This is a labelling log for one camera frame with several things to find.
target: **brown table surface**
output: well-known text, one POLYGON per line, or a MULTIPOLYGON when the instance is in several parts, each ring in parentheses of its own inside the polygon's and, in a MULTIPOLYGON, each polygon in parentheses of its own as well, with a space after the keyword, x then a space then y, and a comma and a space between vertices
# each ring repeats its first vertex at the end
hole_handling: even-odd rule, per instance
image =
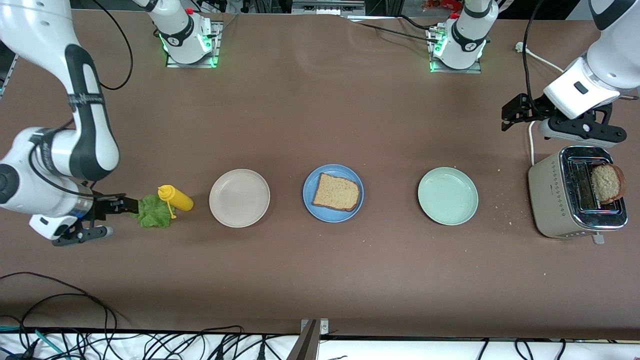
MULTIPOLYGON (((58 277, 129 317, 124 327, 296 332, 301 318, 329 318, 337 334, 638 338, 640 178, 637 103, 620 101, 614 122, 629 133, 611 149, 627 177, 629 224, 561 242, 542 237, 527 194, 526 126, 500 131, 500 109, 525 89, 514 45, 525 22, 499 20, 481 75, 429 72, 425 45, 335 16, 241 15, 224 34, 214 70, 166 69, 144 13, 116 12, 135 55, 129 84, 106 91, 120 146, 102 192, 132 197, 173 184, 195 207, 169 229, 141 229, 112 216, 115 235, 53 247, 28 215, 0 211, 1 272, 58 277), (313 169, 351 167, 365 201, 351 220, 326 224, 305 209, 313 169), (476 215, 448 227, 417 202, 420 178, 456 167, 479 192, 476 215), (250 168, 271 188, 265 217, 246 229, 215 221, 215 180, 250 168)), ((74 12, 76 33, 100 79, 119 83, 125 45, 102 12, 74 12)), ((376 22, 419 35, 400 20, 376 22)), ((598 36, 590 22, 535 22, 529 47, 564 67, 598 36)), ((557 74, 530 61, 540 94, 557 74)), ((61 84, 20 60, 0 102, 0 153, 26 126, 70 116, 61 84)), ((536 158, 567 143, 536 135, 536 158)), ((0 313, 21 314, 64 292, 45 280, 0 282, 0 313)), ((43 307, 26 325, 101 327, 81 299, 43 307)))

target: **toast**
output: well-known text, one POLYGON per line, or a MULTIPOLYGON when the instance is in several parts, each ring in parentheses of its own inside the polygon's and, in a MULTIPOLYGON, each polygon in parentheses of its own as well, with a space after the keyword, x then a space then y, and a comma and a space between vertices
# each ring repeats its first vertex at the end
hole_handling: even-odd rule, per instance
POLYGON ((360 201, 360 188, 356 183, 342 177, 320 174, 313 205, 324 208, 353 211, 360 201))
POLYGON ((612 164, 595 167, 591 173, 591 184, 602 205, 622 198, 627 187, 622 170, 612 164))

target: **white plate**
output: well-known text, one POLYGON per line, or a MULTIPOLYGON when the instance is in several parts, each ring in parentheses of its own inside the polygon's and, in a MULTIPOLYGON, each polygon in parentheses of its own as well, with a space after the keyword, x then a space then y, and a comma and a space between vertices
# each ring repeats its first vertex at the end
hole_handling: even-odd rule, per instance
POLYGON ((239 168, 216 180, 209 194, 209 207, 223 225, 247 227, 262 218, 270 200, 266 180, 255 171, 239 168))

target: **lettuce leaf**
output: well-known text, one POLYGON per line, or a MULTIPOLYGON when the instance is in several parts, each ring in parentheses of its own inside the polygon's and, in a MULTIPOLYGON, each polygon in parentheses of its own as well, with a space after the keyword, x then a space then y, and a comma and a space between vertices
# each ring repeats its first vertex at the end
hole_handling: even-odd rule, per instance
POLYGON ((141 227, 160 227, 164 229, 171 225, 171 214, 166 202, 160 200, 157 194, 147 195, 138 201, 138 213, 131 214, 131 217, 138 219, 141 227))

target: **plate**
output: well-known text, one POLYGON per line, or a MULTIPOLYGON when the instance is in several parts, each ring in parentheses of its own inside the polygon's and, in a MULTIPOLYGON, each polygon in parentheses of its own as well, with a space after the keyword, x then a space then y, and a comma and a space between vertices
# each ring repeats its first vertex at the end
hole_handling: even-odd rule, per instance
POLYGON ((316 218, 324 222, 343 222, 351 218, 358 212, 358 210, 360 210, 362 202, 364 201, 364 186, 362 186, 362 181, 358 175, 350 168, 337 164, 323 165, 312 171, 307 177, 305 186, 302 189, 302 199, 305 202, 307 210, 309 210, 311 215, 316 218), (322 173, 335 177, 343 177, 344 179, 349 179, 358 185, 360 189, 360 199, 353 211, 340 211, 313 205, 314 197, 318 190, 318 184, 320 183, 320 174, 322 173))
POLYGON ((478 208, 478 191, 464 172, 450 167, 429 171, 418 185, 418 201, 422 210, 444 225, 460 225, 468 221, 478 208))
POLYGON ((270 200, 267 181, 253 170, 239 168, 216 180, 209 194, 209 208, 221 224, 247 227, 262 218, 270 200))

